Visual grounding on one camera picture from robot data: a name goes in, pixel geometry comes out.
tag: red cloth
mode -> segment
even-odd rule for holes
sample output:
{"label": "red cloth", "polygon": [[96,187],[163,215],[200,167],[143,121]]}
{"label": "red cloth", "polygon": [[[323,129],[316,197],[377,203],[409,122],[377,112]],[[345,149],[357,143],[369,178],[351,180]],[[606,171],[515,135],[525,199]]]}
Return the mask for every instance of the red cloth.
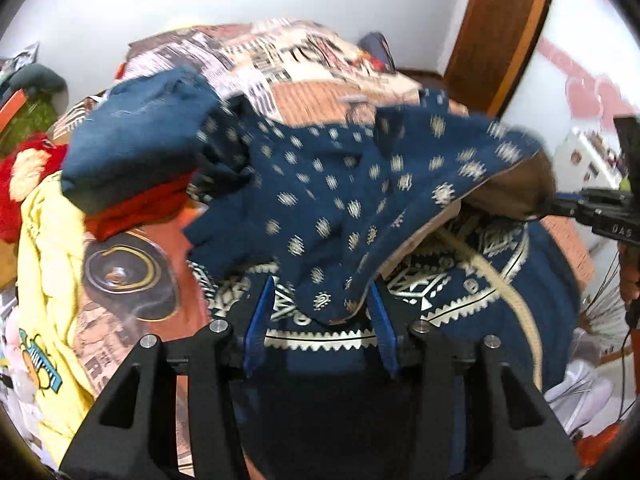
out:
{"label": "red cloth", "polygon": [[156,222],[176,214],[187,202],[187,186],[191,174],[153,187],[129,200],[119,203],[94,216],[87,216],[84,225],[99,242],[137,227]]}
{"label": "red cloth", "polygon": [[[37,150],[36,156],[44,155],[42,152],[46,152],[49,157],[43,165],[39,166],[39,174],[37,171],[32,171],[28,177],[21,174],[20,168],[14,168],[15,160],[20,152],[24,152],[28,149]],[[14,152],[5,157],[0,164],[0,239],[7,243],[14,244],[20,238],[20,228],[22,227],[22,217],[20,216],[20,205],[24,201],[28,191],[35,189],[35,187],[42,182],[42,180],[55,173],[62,166],[62,160],[66,155],[66,145],[55,146],[45,134],[32,134],[22,143],[20,143]],[[21,200],[12,200],[10,195],[11,189],[14,190],[20,187],[22,191],[20,196]]]}

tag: yellow cloth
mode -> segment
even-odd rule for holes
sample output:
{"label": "yellow cloth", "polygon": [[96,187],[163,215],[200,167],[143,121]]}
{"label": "yellow cloth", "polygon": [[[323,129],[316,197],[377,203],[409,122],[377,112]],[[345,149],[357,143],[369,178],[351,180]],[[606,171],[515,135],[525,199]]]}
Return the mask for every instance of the yellow cloth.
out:
{"label": "yellow cloth", "polygon": [[22,204],[18,289],[23,357],[38,385],[40,436],[59,464],[94,402],[72,343],[82,273],[84,214],[60,191],[60,172]]}

